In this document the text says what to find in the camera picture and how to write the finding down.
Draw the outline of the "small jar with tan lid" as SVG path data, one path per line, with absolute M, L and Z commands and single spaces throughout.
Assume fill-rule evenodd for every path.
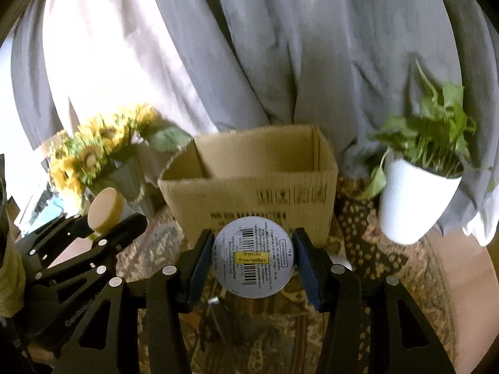
M 89 228 L 97 234 L 106 234 L 119 223 L 123 211 L 124 198 L 115 188 L 107 187 L 98 193 L 89 207 Z

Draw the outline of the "round tin with barcode label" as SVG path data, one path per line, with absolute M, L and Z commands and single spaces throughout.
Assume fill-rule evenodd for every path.
M 266 298 L 282 290 L 293 274 L 290 236 L 276 222 L 248 216 L 228 223 L 216 235 L 211 265 L 218 282 L 248 299 Z

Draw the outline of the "silver oval pebble object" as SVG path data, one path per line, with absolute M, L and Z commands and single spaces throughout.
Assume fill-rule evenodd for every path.
M 344 257 L 340 257 L 339 255 L 331 255 L 330 259 L 332 260 L 333 264 L 340 264 L 350 271 L 353 270 L 352 264 L 348 261 L 348 259 Z

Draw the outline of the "sunflower bouquet in grey vase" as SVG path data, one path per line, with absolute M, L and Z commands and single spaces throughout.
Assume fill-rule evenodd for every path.
M 48 149 L 52 187 L 82 209 L 87 193 L 111 187 L 151 219 L 154 189 L 168 161 L 191 136 L 154 107 L 139 104 L 111 115 L 97 115 L 70 135 L 54 136 Z

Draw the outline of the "patterned oriental rug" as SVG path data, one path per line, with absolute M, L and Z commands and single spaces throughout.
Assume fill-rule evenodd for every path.
M 179 280 L 139 308 L 142 373 L 452 373 L 441 341 L 442 293 L 404 279 L 377 250 L 367 275 L 292 234 L 295 268 L 282 290 L 232 294 L 209 274 L 195 305 L 175 309 Z

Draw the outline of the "small black bottle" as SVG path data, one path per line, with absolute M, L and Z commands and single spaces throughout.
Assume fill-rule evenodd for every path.
M 207 301 L 207 304 L 222 342 L 230 346 L 242 345 L 243 335 L 238 321 L 226 307 L 225 301 L 220 297 L 213 297 Z

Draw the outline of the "brown cardboard box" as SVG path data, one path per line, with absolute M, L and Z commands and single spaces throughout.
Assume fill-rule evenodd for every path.
M 269 126 L 202 135 L 168 163 L 158 186 L 189 242 L 246 216 L 328 244 L 337 186 L 332 146 L 318 127 Z

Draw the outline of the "white pot green plant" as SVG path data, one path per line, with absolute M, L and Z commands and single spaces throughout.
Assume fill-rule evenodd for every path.
M 435 86 L 419 75 L 419 112 L 389 117 L 373 138 L 386 151 L 361 199 L 379 197 L 380 230 L 398 245 L 413 245 L 446 210 L 470 162 L 468 137 L 475 120 L 463 109 L 462 85 Z

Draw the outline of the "white sheer curtain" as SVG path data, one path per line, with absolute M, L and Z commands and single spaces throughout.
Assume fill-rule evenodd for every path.
M 46 0 L 43 51 L 62 128 L 153 106 L 190 135 L 216 132 L 156 0 Z

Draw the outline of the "grey curtain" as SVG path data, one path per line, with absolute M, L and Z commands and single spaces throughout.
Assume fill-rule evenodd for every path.
M 464 87 L 477 129 L 472 166 L 438 220 L 481 245 L 498 223 L 498 11 L 484 0 L 156 0 L 218 131 L 309 123 L 348 176 L 365 176 L 368 137 L 415 110 L 419 72 Z M 1 0 L 12 90 L 31 144 L 62 128 L 42 41 L 46 0 Z

